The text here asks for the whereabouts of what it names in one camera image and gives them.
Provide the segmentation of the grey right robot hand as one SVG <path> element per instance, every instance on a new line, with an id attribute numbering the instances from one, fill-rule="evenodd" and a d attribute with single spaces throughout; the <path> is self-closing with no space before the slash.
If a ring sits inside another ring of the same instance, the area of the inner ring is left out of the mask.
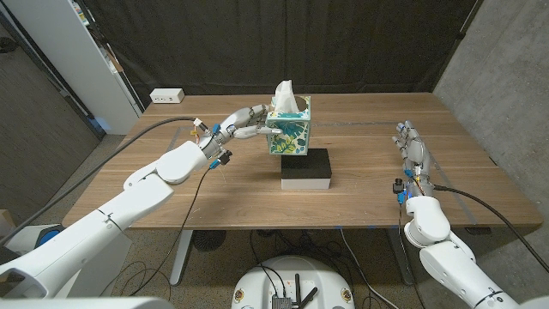
<path id="1" fill-rule="evenodd" d="M 393 136 L 392 140 L 401 153 L 402 169 L 407 176 L 408 195 L 432 197 L 431 155 L 428 148 L 409 120 L 399 123 L 396 130 L 398 136 Z"/>

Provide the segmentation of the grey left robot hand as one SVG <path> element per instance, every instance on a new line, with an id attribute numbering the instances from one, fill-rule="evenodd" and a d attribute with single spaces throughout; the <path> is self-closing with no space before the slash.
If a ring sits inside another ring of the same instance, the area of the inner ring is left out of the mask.
<path id="1" fill-rule="evenodd" d="M 267 115 L 268 107 L 266 105 L 244 107 L 229 115 L 221 124 L 215 125 L 212 130 L 196 118 L 193 124 L 204 132 L 199 148 L 208 159 L 211 159 L 222 153 L 223 145 L 233 138 L 247 139 L 259 134 L 281 134 L 282 129 L 269 128 L 265 124 Z"/>

